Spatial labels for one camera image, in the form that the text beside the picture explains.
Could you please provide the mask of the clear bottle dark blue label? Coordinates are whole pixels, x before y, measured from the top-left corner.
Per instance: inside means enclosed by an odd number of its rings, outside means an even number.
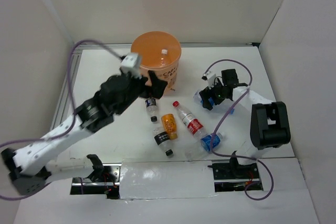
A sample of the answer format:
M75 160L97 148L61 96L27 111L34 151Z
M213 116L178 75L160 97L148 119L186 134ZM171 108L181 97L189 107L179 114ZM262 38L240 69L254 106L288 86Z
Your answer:
M145 100L145 106L147 114L151 120L152 123L158 122L158 116L159 116L159 108L156 103L155 98L148 98Z

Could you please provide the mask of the crushed bottle blue label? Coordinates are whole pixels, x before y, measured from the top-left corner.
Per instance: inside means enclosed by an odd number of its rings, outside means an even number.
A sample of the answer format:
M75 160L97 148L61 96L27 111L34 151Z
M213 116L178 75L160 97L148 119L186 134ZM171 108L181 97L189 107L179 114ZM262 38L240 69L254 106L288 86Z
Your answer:
M203 100L200 96L200 90L197 90L196 93L193 96L194 102L199 104L200 106L203 106ZM206 108L203 108L208 113L217 113L217 114L225 114L226 111L230 108L230 104L221 103L219 105L215 105L214 100L212 98L209 98L209 103L212 106L211 110L208 110Z

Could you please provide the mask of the clear bottle white cap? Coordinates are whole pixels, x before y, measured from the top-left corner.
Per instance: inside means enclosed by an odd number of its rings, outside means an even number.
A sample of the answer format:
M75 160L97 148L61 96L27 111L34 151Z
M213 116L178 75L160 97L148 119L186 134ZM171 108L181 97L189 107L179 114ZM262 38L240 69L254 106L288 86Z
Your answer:
M162 49L158 59L157 67L165 67L169 64L168 50Z

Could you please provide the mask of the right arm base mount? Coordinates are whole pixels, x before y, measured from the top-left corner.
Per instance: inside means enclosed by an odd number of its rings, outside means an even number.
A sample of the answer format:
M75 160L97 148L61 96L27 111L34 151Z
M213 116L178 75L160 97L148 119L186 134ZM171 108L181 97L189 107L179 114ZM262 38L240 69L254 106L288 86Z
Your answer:
M216 193L263 190L256 163L240 165L237 158L227 162L214 162L207 166L212 170Z

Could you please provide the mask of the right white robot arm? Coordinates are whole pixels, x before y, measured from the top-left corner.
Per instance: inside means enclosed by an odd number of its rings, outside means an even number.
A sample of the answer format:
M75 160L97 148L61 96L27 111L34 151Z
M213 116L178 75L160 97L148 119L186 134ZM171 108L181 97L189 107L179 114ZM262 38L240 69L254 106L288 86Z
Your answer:
M198 92L202 107L211 111L225 100L237 102L250 115L249 140L229 160L229 172L235 178L248 175L257 159L270 148L279 148L291 139L286 105L274 102L252 91L240 82L235 69L222 71L222 77L208 71L202 79L207 87Z

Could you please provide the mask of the orange juice bottle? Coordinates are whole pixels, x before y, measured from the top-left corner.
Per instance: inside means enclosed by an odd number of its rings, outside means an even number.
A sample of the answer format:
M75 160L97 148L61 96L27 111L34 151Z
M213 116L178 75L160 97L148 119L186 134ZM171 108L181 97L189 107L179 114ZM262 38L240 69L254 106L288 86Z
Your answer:
M177 125L175 117L173 114L165 114L161 117L161 122L164 130L167 132L170 140L175 140L178 138L177 135Z

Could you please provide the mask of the clear bottle black label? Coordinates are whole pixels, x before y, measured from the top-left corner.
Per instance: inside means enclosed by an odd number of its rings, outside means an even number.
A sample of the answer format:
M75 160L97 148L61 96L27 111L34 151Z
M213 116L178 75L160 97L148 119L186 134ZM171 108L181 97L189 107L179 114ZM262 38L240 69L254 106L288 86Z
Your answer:
M172 142L167 131L163 127L157 127L153 130L154 140L157 146L167 157L173 156Z

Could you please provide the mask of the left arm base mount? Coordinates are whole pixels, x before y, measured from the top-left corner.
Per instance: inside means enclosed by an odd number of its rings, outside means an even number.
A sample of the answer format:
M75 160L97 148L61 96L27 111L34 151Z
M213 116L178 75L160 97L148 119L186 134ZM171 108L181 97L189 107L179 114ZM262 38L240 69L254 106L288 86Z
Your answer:
M96 154L87 155L93 172L85 178L73 178L71 195L105 195L107 199L120 199L121 163L104 164Z

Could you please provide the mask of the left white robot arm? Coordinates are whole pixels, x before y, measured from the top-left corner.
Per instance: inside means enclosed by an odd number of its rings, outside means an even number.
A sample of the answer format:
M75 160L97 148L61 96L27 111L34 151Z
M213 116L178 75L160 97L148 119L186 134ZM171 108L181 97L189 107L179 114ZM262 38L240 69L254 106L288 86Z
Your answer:
M70 146L113 123L114 115L121 115L137 98L160 99L166 86L167 82L154 71L149 71L148 77L134 77L130 73L110 76L92 98L44 137L28 139L28 145L17 150L9 147L10 142L1 144L1 158L10 182L19 193L18 199L28 198L57 180L79 177L99 181L105 167L96 154L63 164L53 160Z

